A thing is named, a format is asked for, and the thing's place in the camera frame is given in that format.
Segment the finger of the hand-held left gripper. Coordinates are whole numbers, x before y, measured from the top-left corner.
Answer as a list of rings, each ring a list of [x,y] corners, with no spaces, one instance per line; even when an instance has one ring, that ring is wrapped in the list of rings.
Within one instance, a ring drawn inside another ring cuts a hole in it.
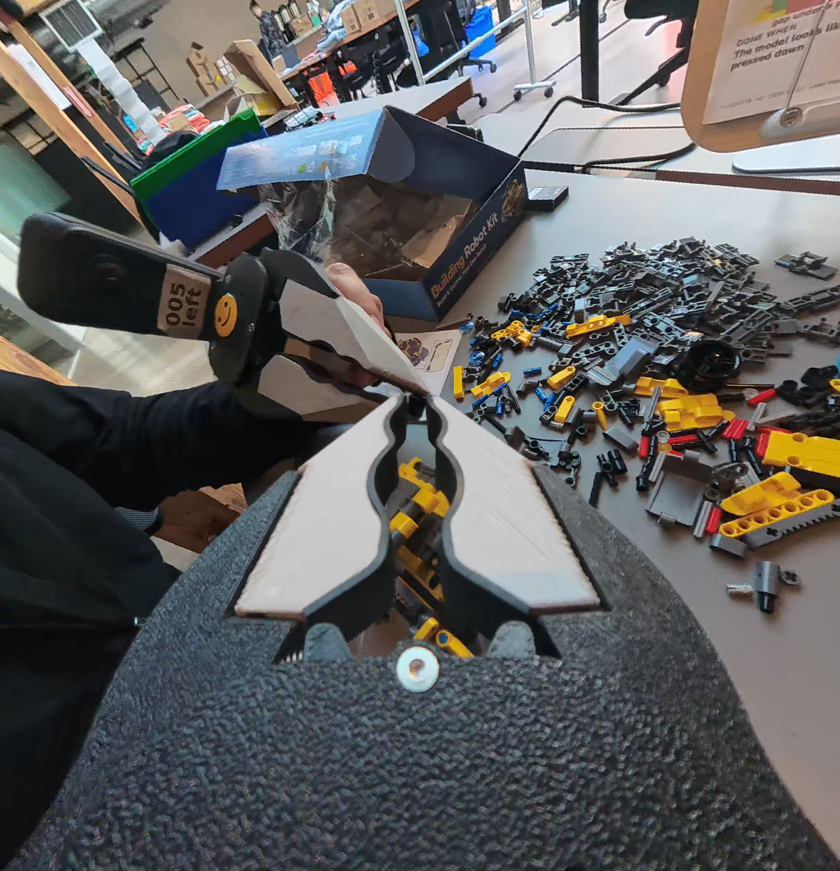
[[[284,332],[307,345],[320,345],[366,373],[419,396],[423,379],[391,337],[359,305],[340,294],[328,296],[287,280],[281,294]]]
[[[385,397],[315,374],[304,358],[282,354],[262,368],[256,389],[258,396],[299,417],[365,417],[386,403]]]

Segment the yellow toy vehicle model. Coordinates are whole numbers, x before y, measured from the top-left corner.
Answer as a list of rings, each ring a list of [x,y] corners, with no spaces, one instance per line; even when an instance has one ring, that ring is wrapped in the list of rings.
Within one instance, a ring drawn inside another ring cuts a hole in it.
[[[418,457],[398,469],[397,507],[390,520],[396,558],[394,607],[414,640],[459,659],[475,656],[477,632],[454,617],[439,567],[440,534],[449,500],[432,481],[432,469]]]

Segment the person's left forearm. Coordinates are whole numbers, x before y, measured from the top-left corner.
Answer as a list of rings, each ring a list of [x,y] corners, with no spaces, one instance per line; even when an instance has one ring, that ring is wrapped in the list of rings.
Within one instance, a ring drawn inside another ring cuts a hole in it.
[[[256,416],[218,382],[136,397],[4,370],[0,431],[109,504],[142,510],[183,491],[249,483],[339,434],[334,424]]]

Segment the grey desk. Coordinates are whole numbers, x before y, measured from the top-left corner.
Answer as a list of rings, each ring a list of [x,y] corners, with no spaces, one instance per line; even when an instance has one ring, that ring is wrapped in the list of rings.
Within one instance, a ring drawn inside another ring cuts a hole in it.
[[[568,200],[528,217],[459,299],[450,316],[493,318],[500,298],[521,292],[556,255],[596,260],[623,242],[650,248],[695,237],[759,260],[758,280],[787,299],[822,287],[774,265],[811,252],[839,269],[840,196],[740,189],[612,176],[529,171],[530,186],[566,184]],[[691,530],[664,528],[634,489],[639,465],[617,490],[604,485],[599,511],[665,574],[710,637],[752,727],[787,789],[840,858],[840,520],[803,529],[757,557],[798,572],[773,616],[730,597],[749,561],[709,550]]]

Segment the person's left hand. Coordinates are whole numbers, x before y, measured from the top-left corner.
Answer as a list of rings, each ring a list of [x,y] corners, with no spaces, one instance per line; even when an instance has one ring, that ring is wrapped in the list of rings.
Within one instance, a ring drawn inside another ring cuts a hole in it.
[[[385,334],[392,338],[392,332],[384,318],[381,299],[371,292],[352,267],[341,262],[333,263],[325,267],[325,273],[344,298],[356,303]]]

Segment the clear plastic bag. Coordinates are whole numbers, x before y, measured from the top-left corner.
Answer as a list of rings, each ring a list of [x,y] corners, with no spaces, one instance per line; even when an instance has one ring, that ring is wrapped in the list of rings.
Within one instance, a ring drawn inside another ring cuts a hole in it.
[[[362,278],[420,280],[479,202],[365,176],[258,186],[278,246]]]

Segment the dark blue kit box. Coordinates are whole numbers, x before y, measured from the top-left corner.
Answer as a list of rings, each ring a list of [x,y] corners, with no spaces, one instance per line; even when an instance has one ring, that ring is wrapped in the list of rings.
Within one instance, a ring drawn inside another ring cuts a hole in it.
[[[518,157],[393,105],[230,147],[218,189],[258,193],[270,183],[356,176],[479,202],[425,277],[362,278],[389,316],[441,321],[517,228],[527,201]]]

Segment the pile of mixed coloured pieces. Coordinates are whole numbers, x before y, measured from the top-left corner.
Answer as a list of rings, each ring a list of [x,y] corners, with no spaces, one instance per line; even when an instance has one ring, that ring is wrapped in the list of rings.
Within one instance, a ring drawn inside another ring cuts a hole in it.
[[[568,348],[509,316],[468,321],[462,331],[476,332],[455,357],[448,397],[525,458],[583,489],[593,508],[603,486],[617,490],[637,463],[633,484],[645,495],[646,514],[664,528],[690,529],[707,545],[725,521],[816,489],[840,496],[839,478],[762,461],[772,432],[840,440],[835,365],[793,380],[741,372],[718,394],[700,395],[673,377],[687,347],[657,350],[631,376],[602,387],[586,371],[636,336],[620,328],[601,339],[590,333],[614,323],[567,328],[567,339],[587,340]],[[742,363],[777,362],[795,337],[774,337],[771,347],[741,354]]]

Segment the grey curved panel piece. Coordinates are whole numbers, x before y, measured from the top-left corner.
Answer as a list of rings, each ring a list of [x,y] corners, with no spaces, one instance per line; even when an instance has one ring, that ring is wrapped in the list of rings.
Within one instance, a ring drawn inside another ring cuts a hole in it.
[[[586,371],[586,376],[594,384],[609,387],[615,382],[631,376],[649,357],[657,352],[659,346],[660,343],[632,336],[605,364],[589,368]]]

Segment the cardboard box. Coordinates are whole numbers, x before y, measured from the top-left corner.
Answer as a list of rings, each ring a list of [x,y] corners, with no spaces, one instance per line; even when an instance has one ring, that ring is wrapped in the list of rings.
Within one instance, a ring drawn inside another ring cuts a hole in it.
[[[197,41],[190,44],[186,55],[186,65],[199,87],[203,97],[218,93],[224,86],[217,63],[209,55],[204,46]]]

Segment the grey pin connector piece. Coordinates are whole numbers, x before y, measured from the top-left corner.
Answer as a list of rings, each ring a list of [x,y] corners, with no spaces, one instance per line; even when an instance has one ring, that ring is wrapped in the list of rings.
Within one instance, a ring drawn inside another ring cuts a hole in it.
[[[768,616],[774,615],[776,601],[783,587],[799,589],[802,585],[797,572],[783,569],[770,561],[758,561],[752,567],[752,579],[746,584],[728,584],[730,597],[750,598],[756,609]]]

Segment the cardboard sheet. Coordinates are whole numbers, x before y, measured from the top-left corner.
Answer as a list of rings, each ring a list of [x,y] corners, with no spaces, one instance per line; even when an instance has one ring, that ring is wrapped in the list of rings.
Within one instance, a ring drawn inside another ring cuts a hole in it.
[[[224,50],[223,58],[230,63],[236,81],[246,79],[252,82],[258,93],[273,99],[276,111],[299,108],[296,98],[274,70],[272,62],[266,59],[252,40],[234,40]]]

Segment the grey gear rack beam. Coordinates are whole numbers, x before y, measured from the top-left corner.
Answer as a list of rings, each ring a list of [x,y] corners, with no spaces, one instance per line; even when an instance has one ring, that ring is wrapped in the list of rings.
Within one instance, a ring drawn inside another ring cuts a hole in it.
[[[840,519],[840,496],[816,489],[723,522],[708,542],[711,550],[742,559],[749,550],[777,543],[800,530]]]

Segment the yellow rectangular panel piece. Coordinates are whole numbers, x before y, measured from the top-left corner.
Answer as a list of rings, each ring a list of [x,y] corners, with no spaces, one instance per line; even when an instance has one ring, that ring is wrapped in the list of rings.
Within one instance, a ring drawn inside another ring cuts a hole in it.
[[[840,440],[803,433],[772,432],[762,461],[771,467],[789,467],[840,479]]]

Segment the white pole stand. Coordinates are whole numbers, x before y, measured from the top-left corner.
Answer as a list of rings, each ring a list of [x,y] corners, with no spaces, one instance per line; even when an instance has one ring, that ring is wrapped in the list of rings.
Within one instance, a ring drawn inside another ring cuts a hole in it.
[[[513,25],[519,25],[522,26],[524,32],[529,81],[525,83],[517,83],[513,86],[513,99],[519,102],[524,95],[533,92],[541,92],[545,98],[552,98],[557,83],[556,80],[554,78],[541,79],[537,75],[533,17],[529,2],[525,2],[521,9],[500,20],[497,24],[494,24],[491,29],[481,34],[478,38],[469,41],[463,47],[457,49],[447,59],[443,60],[437,66],[431,67],[428,71],[423,70],[419,56],[416,52],[415,40],[410,28],[407,10],[404,3],[402,1],[395,1],[394,6],[396,9],[396,16],[403,31],[403,36],[409,52],[409,58],[418,85],[426,85],[436,76],[448,71],[451,67],[458,66],[463,59],[469,58],[471,51],[479,47],[487,39],[497,36],[499,33],[511,28]]]

